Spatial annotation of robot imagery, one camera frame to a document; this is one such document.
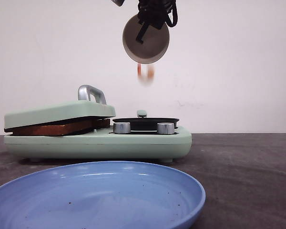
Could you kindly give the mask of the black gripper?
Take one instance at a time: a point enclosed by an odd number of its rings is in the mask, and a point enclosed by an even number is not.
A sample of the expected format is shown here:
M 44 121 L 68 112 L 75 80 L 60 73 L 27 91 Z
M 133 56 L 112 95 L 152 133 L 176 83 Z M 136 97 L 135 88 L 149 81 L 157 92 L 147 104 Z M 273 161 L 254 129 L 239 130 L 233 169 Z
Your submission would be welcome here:
M 112 2 L 121 7 L 124 0 L 112 0 Z M 140 0 L 138 3 L 139 24 L 141 29 L 136 36 L 136 41 L 143 44 L 149 25 L 156 29 L 161 29 L 164 23 L 168 27 L 174 27 L 178 22 L 178 13 L 175 0 Z

